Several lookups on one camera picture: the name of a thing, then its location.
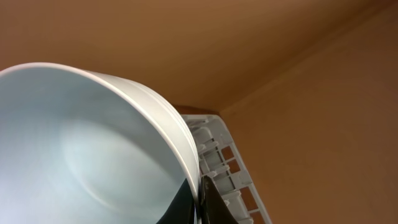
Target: black object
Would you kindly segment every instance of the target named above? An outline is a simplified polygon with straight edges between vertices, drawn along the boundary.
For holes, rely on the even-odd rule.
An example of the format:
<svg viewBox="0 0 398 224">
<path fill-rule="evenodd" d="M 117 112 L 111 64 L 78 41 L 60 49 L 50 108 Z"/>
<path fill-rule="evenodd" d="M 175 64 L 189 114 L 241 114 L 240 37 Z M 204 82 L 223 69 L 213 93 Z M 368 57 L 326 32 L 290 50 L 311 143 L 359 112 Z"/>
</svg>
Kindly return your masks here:
<svg viewBox="0 0 398 224">
<path fill-rule="evenodd" d="M 211 178 L 201 178 L 200 216 L 202 224 L 238 224 Z M 195 204 L 188 181 L 185 180 L 174 197 L 169 208 L 157 224 L 193 224 L 195 219 Z"/>
</svg>

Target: ceiling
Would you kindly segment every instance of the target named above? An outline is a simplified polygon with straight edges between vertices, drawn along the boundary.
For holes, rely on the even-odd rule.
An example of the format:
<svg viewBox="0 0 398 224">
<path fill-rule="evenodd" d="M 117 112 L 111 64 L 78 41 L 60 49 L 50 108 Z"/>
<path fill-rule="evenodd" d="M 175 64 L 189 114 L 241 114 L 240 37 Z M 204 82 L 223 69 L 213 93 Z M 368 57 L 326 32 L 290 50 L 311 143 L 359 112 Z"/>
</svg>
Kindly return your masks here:
<svg viewBox="0 0 398 224">
<path fill-rule="evenodd" d="M 381 0 L 0 2 L 0 69 L 55 62 L 220 110 Z"/>
</svg>

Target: bowl rim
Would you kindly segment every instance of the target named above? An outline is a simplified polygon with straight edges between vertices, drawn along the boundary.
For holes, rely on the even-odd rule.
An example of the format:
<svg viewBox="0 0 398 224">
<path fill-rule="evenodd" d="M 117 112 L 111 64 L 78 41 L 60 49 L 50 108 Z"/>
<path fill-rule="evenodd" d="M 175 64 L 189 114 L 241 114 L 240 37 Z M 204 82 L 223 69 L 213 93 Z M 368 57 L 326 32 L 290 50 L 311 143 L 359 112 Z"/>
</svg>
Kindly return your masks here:
<svg viewBox="0 0 398 224">
<path fill-rule="evenodd" d="M 177 160 L 179 161 L 181 168 L 183 170 L 183 173 L 185 174 L 185 177 L 188 180 L 188 183 L 190 185 L 193 199 L 196 205 L 198 205 L 198 184 L 199 180 L 197 181 L 197 185 L 195 184 L 195 181 L 193 180 L 195 174 L 192 174 L 189 172 L 189 169 L 177 150 L 177 147 L 174 145 L 174 143 L 171 141 L 171 139 L 168 137 L 167 133 L 164 131 L 164 129 L 158 124 L 158 122 L 155 121 L 155 119 L 134 99 L 132 99 L 128 94 L 120 90 L 118 87 L 114 86 L 113 84 L 110 84 L 106 80 L 102 79 L 101 77 L 95 75 L 97 72 L 91 73 L 90 71 L 82 70 L 79 68 L 71 67 L 68 65 L 62 65 L 59 63 L 50 63 L 50 62 L 30 62 L 30 63 L 22 63 L 18 65 L 14 65 L 11 67 L 8 67 L 4 70 L 0 71 L 0 78 L 8 75 L 12 72 L 18 71 L 18 70 L 23 70 L 23 69 L 28 69 L 28 68 L 54 68 L 54 69 L 59 69 L 59 70 L 64 70 L 72 73 L 76 73 L 77 75 L 81 75 L 83 77 L 89 78 L 90 80 L 93 80 L 96 83 L 99 83 L 100 85 L 104 86 L 105 88 L 113 91 L 115 94 L 120 96 L 122 99 L 126 100 L 134 109 L 136 109 L 148 122 L 150 122 L 151 125 L 157 130 L 157 132 L 162 136 L 164 141 L 167 143 L 169 148 L 173 151 L 174 155 L 176 156 Z"/>
</svg>

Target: white plastic bucket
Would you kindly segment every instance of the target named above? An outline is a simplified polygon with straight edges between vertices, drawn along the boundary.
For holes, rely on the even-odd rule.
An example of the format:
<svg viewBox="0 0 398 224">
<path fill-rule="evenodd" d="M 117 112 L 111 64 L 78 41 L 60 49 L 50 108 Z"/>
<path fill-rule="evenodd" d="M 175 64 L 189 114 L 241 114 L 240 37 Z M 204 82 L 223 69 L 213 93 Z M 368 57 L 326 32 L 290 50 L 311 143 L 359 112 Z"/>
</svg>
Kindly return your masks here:
<svg viewBox="0 0 398 224">
<path fill-rule="evenodd" d="M 0 223 L 156 223 L 187 178 L 193 138 L 139 83 L 54 63 L 0 72 Z"/>
</svg>

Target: brown wall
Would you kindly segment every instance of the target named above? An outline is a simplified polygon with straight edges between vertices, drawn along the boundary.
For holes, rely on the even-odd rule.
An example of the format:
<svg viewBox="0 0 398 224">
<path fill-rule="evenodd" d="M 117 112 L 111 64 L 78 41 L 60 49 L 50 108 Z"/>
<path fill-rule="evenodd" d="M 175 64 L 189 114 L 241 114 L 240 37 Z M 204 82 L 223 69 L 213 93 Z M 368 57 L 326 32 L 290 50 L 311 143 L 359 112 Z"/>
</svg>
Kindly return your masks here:
<svg viewBox="0 0 398 224">
<path fill-rule="evenodd" d="M 221 115 L 275 224 L 398 223 L 398 4 Z"/>
<path fill-rule="evenodd" d="M 0 69 L 55 62 L 217 110 L 353 14 L 391 0 L 1 0 Z"/>
</svg>

